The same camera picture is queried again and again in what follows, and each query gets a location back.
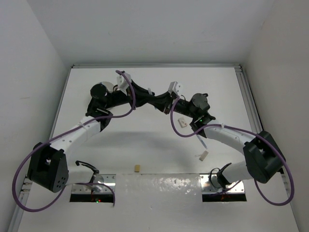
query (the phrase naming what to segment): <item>metal mounting plate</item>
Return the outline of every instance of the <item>metal mounting plate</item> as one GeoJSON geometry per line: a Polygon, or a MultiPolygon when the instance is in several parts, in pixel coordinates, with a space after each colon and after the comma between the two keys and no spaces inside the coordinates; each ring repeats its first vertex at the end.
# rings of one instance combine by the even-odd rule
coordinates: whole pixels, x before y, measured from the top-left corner
{"type": "MultiPolygon", "coordinates": [[[[116,174],[98,174],[100,177],[104,179],[104,184],[111,187],[113,191],[115,191],[116,186],[116,174]]],[[[91,190],[86,188],[84,185],[73,185],[71,194],[91,194],[91,190]]],[[[101,192],[93,192],[93,195],[110,195],[111,191],[104,187],[101,192]]]]}
{"type": "MultiPolygon", "coordinates": [[[[203,195],[210,195],[217,193],[216,191],[213,191],[213,187],[211,186],[211,183],[209,181],[210,174],[200,174],[199,175],[200,181],[201,181],[201,188],[202,188],[202,194],[203,195]]],[[[236,184],[236,182],[232,183],[228,186],[228,188],[233,187],[236,184]]],[[[226,192],[227,195],[230,194],[245,194],[245,188],[243,185],[243,182],[241,181],[238,185],[236,185],[234,188],[232,188],[230,191],[226,192]]]]}

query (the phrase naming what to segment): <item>white table surface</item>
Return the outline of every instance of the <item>white table surface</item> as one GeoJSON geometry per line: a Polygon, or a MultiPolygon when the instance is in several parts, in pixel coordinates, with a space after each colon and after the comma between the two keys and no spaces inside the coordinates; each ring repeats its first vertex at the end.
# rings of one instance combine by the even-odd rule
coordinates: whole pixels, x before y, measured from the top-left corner
{"type": "MultiPolygon", "coordinates": [[[[184,84],[189,100],[194,93],[208,93],[210,113],[227,125],[250,129],[247,113],[232,68],[126,68],[134,81],[156,94],[171,81],[184,84]]],[[[115,81],[115,69],[72,69],[56,123],[57,135],[68,130],[84,115],[89,90],[100,81],[115,81]]],[[[114,115],[129,106],[112,109],[114,115]]],[[[190,133],[190,128],[177,128],[190,133]]],[[[70,203],[70,189],[55,205],[40,213],[23,214],[19,232],[296,232],[290,205],[266,203],[252,180],[244,181],[247,202],[203,203],[198,173],[243,160],[243,156],[216,141],[205,140],[209,155],[196,137],[180,138],[170,126],[169,116],[146,105],[127,118],[112,119],[100,135],[80,147],[70,162],[79,159],[116,175],[116,205],[70,203]],[[141,174],[132,174],[134,165],[141,174]]],[[[273,201],[287,198],[280,174],[261,189],[273,201]]],[[[40,207],[55,194],[33,184],[28,207],[40,207]]]]}

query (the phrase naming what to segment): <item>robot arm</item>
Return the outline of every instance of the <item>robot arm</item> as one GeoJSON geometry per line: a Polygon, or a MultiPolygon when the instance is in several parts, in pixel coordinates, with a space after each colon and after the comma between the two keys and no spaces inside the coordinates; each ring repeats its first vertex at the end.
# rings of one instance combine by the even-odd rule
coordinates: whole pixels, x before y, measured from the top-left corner
{"type": "MultiPolygon", "coordinates": [[[[134,88],[136,107],[141,107],[148,103],[165,114],[170,113],[172,104],[180,96],[183,88],[181,84],[172,82],[166,93],[155,96],[155,93],[134,83],[129,74],[124,72],[123,74],[131,81],[134,88]]],[[[124,78],[119,76],[117,83],[118,90],[113,92],[109,92],[102,83],[92,87],[90,90],[92,99],[88,105],[87,113],[79,124],[75,126],[82,127],[51,142],[34,153],[28,169],[29,179],[52,192],[60,191],[65,185],[93,181],[94,174],[98,173],[94,166],[76,161],[77,166],[68,167],[67,158],[82,143],[103,131],[109,124],[110,118],[93,120],[91,123],[84,125],[86,121],[101,116],[112,116],[111,112],[108,111],[109,108],[126,103],[132,105],[132,93],[124,78]]],[[[206,93],[197,93],[190,101],[180,99],[175,105],[175,112],[192,118],[190,126],[193,131],[197,131],[204,125],[216,123],[215,117],[208,113],[210,106],[207,97],[206,93]]],[[[245,161],[227,164],[219,170],[217,178],[212,180],[216,186],[225,188],[226,185],[235,181],[251,178],[261,183],[266,183],[282,166],[282,163],[273,154],[272,150],[253,135],[219,127],[207,127],[198,134],[205,138],[220,141],[245,156],[245,161]]],[[[280,151],[268,132],[262,131],[260,135],[280,151]]]]}
{"type": "MultiPolygon", "coordinates": [[[[244,155],[245,161],[228,163],[221,168],[217,175],[211,178],[215,188],[225,188],[239,180],[255,179],[260,183],[267,183],[269,179],[282,167],[282,162],[274,152],[261,140],[251,134],[242,133],[224,127],[206,127],[204,133],[207,138],[224,143],[244,155]]],[[[259,133],[270,142],[282,155],[272,136],[262,131],[259,133]]]]}

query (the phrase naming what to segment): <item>black bracket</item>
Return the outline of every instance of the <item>black bracket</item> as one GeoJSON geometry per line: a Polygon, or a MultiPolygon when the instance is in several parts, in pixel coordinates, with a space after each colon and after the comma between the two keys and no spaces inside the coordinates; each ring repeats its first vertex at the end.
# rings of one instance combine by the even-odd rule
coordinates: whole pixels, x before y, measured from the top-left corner
{"type": "MultiPolygon", "coordinates": [[[[270,133],[263,130],[259,135],[270,142],[283,156],[270,133]]],[[[281,160],[272,149],[258,138],[254,138],[251,142],[245,143],[243,152],[249,174],[260,183],[267,183],[282,167],[281,160]]]]}
{"type": "Polygon", "coordinates": [[[57,151],[50,144],[36,151],[30,160],[28,178],[33,182],[58,192],[65,187],[69,177],[66,155],[57,151]]]}
{"type": "Polygon", "coordinates": [[[223,168],[221,168],[218,172],[217,172],[217,181],[219,183],[219,185],[221,185],[223,188],[226,187],[226,185],[230,185],[231,183],[229,183],[227,181],[227,179],[223,176],[222,172],[232,163],[228,163],[226,164],[223,168]]]}
{"type": "MultiPolygon", "coordinates": [[[[98,101],[91,101],[86,116],[91,117],[102,117],[102,116],[112,116],[112,113],[105,108],[103,108],[98,101]]],[[[97,120],[101,124],[100,131],[104,130],[111,121],[111,118],[98,119],[97,120]]]]}
{"type": "MultiPolygon", "coordinates": [[[[190,126],[193,131],[197,131],[202,126],[205,126],[210,121],[216,119],[208,113],[210,105],[208,104],[207,97],[207,93],[196,93],[189,102],[188,109],[192,115],[192,122],[190,123],[190,126]]],[[[206,138],[204,130],[201,130],[198,134],[206,138]]]]}

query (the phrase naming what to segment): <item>purple cable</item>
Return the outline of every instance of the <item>purple cable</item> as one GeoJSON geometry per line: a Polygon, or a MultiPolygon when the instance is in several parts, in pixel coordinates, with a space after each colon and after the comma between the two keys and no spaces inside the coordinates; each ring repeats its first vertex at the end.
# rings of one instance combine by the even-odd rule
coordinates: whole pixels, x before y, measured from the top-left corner
{"type": "MultiPolygon", "coordinates": [[[[121,117],[125,117],[125,116],[129,115],[129,114],[134,110],[134,108],[135,108],[135,103],[136,103],[134,88],[133,88],[133,86],[131,85],[130,81],[127,79],[127,77],[126,77],[121,71],[116,70],[116,73],[119,74],[119,75],[121,75],[121,76],[123,76],[124,79],[125,79],[125,80],[127,81],[127,83],[129,84],[130,90],[131,90],[131,92],[132,92],[132,98],[133,98],[133,103],[132,103],[131,109],[130,109],[127,113],[125,113],[124,115],[119,115],[119,116],[101,116],[101,117],[93,118],[93,119],[91,119],[91,120],[85,122],[84,125],[87,125],[88,123],[90,123],[90,122],[92,122],[92,121],[94,121],[94,120],[99,120],[99,119],[121,118],[121,117]]],[[[27,162],[27,160],[28,160],[36,151],[38,151],[39,149],[41,149],[42,147],[44,147],[44,146],[47,145],[48,143],[50,143],[50,142],[52,142],[52,141],[54,141],[54,140],[56,140],[56,139],[59,139],[59,138],[61,138],[62,136],[65,136],[65,135],[67,135],[67,134],[70,134],[70,133],[72,133],[72,132],[74,132],[74,131],[77,131],[77,130],[80,129],[80,128],[82,128],[82,126],[78,126],[78,127],[73,128],[73,129],[71,129],[71,130],[69,130],[69,131],[67,131],[67,132],[64,132],[64,133],[62,133],[62,134],[60,134],[60,135],[57,135],[56,137],[51,138],[50,140],[47,140],[46,142],[44,142],[44,143],[42,143],[41,145],[37,146],[35,149],[33,149],[33,150],[29,153],[29,155],[27,155],[27,156],[24,158],[24,160],[23,160],[23,161],[21,162],[21,164],[18,166],[18,168],[17,168],[17,170],[16,170],[16,172],[15,172],[14,178],[13,178],[13,182],[12,182],[12,195],[13,195],[14,201],[16,202],[16,204],[17,204],[21,209],[23,209],[23,210],[25,210],[25,211],[28,211],[28,212],[33,212],[33,213],[34,213],[34,212],[40,212],[40,211],[42,211],[42,210],[44,210],[44,209],[47,209],[47,208],[50,207],[52,204],[54,204],[54,203],[58,200],[58,198],[61,196],[61,194],[62,194],[63,191],[64,191],[64,188],[61,190],[61,192],[59,193],[59,195],[58,195],[52,202],[50,202],[48,205],[46,205],[46,206],[44,206],[44,207],[42,207],[42,208],[39,208],[39,209],[30,209],[30,208],[27,208],[27,207],[25,207],[24,205],[22,205],[22,203],[18,200],[18,196],[17,196],[17,193],[16,193],[16,182],[17,182],[17,178],[18,178],[18,175],[19,175],[19,173],[20,173],[22,167],[25,165],[25,163],[27,162]]]]}
{"type": "Polygon", "coordinates": [[[115,192],[108,185],[105,185],[103,183],[77,183],[77,185],[102,185],[102,186],[105,186],[106,188],[108,188],[112,192],[112,198],[113,198],[112,205],[115,206],[115,202],[116,202],[116,200],[115,200],[115,192]]]}
{"type": "MultiPolygon", "coordinates": [[[[175,133],[177,135],[179,135],[180,137],[183,137],[183,138],[188,138],[188,137],[191,137],[193,135],[196,135],[197,133],[199,133],[201,130],[203,130],[204,128],[207,128],[207,127],[221,127],[222,125],[221,124],[209,124],[209,125],[205,125],[201,128],[199,128],[197,131],[193,132],[192,134],[187,134],[187,135],[184,135],[184,134],[180,134],[177,130],[176,130],[176,127],[174,125],[174,120],[173,120],[173,112],[174,112],[174,109],[175,109],[175,106],[178,102],[180,97],[177,97],[176,101],[174,102],[174,104],[172,105],[172,109],[171,109],[171,112],[170,112],[170,122],[172,124],[172,127],[173,127],[173,130],[175,131],[175,133]]],[[[255,137],[257,137],[258,139],[260,139],[261,141],[263,141],[268,147],[270,147],[270,149],[276,154],[276,156],[280,159],[280,161],[282,162],[282,164],[284,165],[285,169],[286,169],[286,172],[289,176],[289,179],[290,179],[290,184],[291,184],[291,194],[289,196],[289,198],[284,201],[284,202],[281,202],[281,203],[275,203],[275,202],[271,202],[269,199],[266,198],[266,196],[262,193],[262,191],[260,190],[258,184],[257,184],[257,181],[254,180],[254,183],[255,183],[255,186],[258,190],[258,192],[261,194],[261,196],[264,198],[265,201],[267,201],[268,203],[272,204],[272,205],[276,205],[276,206],[283,206],[283,205],[286,205],[288,203],[291,202],[291,200],[293,199],[294,197],[294,193],[295,193],[295,188],[294,188],[294,180],[293,180],[293,177],[292,177],[292,173],[290,171],[290,168],[289,166],[287,165],[287,163],[285,162],[283,156],[276,150],[276,148],[269,142],[267,141],[266,139],[264,139],[261,135],[259,134],[256,134],[256,133],[253,133],[251,131],[248,131],[248,130],[244,130],[244,129],[240,129],[240,128],[235,128],[235,127],[230,127],[230,126],[225,126],[225,128],[228,128],[228,129],[231,129],[231,130],[235,130],[235,131],[241,131],[241,132],[244,132],[244,133],[247,133],[247,134],[251,134],[251,135],[254,135],[255,137]]]]}

